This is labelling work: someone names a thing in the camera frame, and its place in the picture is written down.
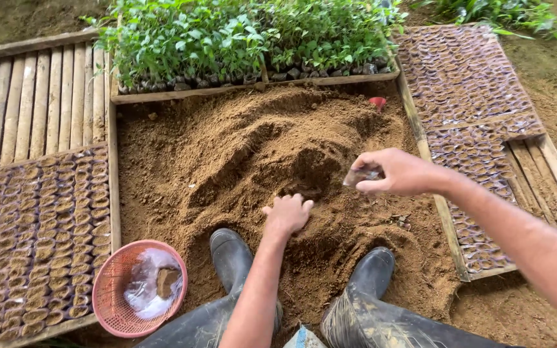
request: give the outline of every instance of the clear plastic bag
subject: clear plastic bag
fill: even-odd
[[[124,291],[126,302],[141,319],[152,319],[164,314],[182,291],[182,274],[175,257],[168,252],[148,248],[137,257],[141,261],[132,267],[132,281]],[[160,269],[180,271],[177,281],[171,284],[171,296],[163,299],[158,295],[158,276]]]

